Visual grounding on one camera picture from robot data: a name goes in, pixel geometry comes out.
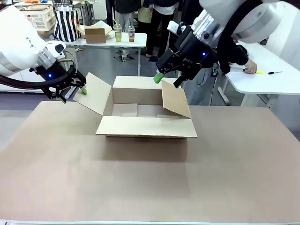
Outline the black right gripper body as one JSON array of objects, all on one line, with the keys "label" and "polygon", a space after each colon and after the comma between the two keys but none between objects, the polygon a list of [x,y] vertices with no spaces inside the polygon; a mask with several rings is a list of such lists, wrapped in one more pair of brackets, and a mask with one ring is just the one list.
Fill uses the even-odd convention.
[{"label": "black right gripper body", "polygon": [[187,25],[174,44],[174,52],[180,58],[178,77],[192,80],[202,68],[211,68],[217,63],[217,52],[193,34]]}]

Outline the bare person hand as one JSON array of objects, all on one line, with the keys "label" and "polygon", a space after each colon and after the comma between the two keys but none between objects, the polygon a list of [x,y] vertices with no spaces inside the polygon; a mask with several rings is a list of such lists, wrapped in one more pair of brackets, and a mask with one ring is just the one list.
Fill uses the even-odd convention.
[{"label": "bare person hand", "polygon": [[244,72],[248,74],[255,74],[257,72],[257,64],[253,62],[251,59],[247,61],[244,65]]}]

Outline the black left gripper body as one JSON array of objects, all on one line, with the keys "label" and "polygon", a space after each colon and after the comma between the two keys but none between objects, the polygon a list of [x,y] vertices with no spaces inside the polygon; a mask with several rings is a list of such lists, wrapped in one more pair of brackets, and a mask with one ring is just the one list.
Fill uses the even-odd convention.
[{"label": "black left gripper body", "polygon": [[49,68],[38,66],[30,70],[44,79],[43,82],[30,82],[31,89],[59,88],[63,90],[72,84],[72,66],[66,70],[58,61],[55,61]]}]

